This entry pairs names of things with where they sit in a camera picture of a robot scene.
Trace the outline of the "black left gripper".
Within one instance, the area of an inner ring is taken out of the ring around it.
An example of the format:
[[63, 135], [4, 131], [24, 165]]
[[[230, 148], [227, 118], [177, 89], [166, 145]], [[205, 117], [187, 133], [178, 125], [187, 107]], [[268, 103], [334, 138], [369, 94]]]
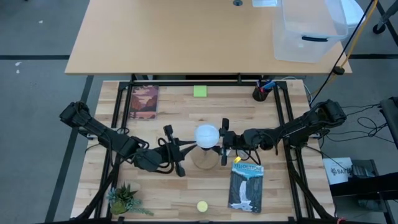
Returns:
[[[173, 129], [171, 125], [166, 125], [163, 127], [164, 133], [168, 139], [166, 141], [164, 138], [159, 138], [157, 140], [157, 143], [159, 145], [159, 148], [157, 152], [162, 156], [162, 162], [167, 163], [166, 165], [162, 166], [159, 165], [160, 168], [168, 168], [170, 166], [170, 169], [167, 171], [164, 170], [156, 170], [156, 173], [160, 174], [170, 174], [173, 170], [176, 171], [176, 174], [179, 177], [184, 177], [185, 176], [185, 169], [180, 165], [180, 161], [185, 158], [185, 156], [192, 151], [194, 148], [197, 147], [195, 141], [181, 141], [178, 140], [177, 138], [174, 138], [172, 136], [173, 134]], [[182, 150], [182, 153], [180, 152], [180, 146], [184, 145], [189, 145], [189, 144], [194, 144], [192, 146], [189, 146], [185, 149]]]

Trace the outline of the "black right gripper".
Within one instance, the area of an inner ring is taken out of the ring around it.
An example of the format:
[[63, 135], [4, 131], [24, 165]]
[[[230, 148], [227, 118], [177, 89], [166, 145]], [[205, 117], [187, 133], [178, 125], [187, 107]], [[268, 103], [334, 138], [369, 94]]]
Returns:
[[221, 165], [227, 164], [227, 150], [228, 149], [241, 149], [244, 145], [244, 141], [240, 135], [237, 135], [234, 131], [229, 130], [229, 119], [223, 118], [221, 128], [219, 129], [220, 137], [222, 138], [221, 147], [215, 146], [214, 151], [221, 154]]

